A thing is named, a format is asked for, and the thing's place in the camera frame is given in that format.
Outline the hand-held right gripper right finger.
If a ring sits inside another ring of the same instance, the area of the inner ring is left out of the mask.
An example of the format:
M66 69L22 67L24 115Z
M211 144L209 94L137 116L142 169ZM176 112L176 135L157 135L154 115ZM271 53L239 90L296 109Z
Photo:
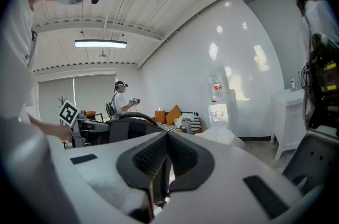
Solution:
M198 189L172 193L159 223L297 223L323 190L318 186L303 196L282 174L243 149L193 135L184 138L208 149L215 167ZM260 177L287 210L270 218L244 182L250 176Z

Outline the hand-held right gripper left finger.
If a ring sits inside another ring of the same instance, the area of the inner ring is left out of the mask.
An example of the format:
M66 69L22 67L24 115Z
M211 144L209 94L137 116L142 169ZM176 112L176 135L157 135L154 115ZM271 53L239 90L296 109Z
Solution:
M152 190L131 188L116 169L122 151L166 139L156 133L121 144L64 149L61 141L18 120L1 120L1 167L42 223L167 223Z

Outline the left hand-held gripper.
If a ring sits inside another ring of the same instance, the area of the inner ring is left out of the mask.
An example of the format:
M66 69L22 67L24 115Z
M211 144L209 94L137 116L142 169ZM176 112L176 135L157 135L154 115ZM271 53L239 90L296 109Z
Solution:
M72 131L72 147L83 147L85 138L81 136L81 131L89 132L110 132L110 125L102 122L85 122L85 111L80 111L70 101L65 100L58 112L61 125L68 125Z

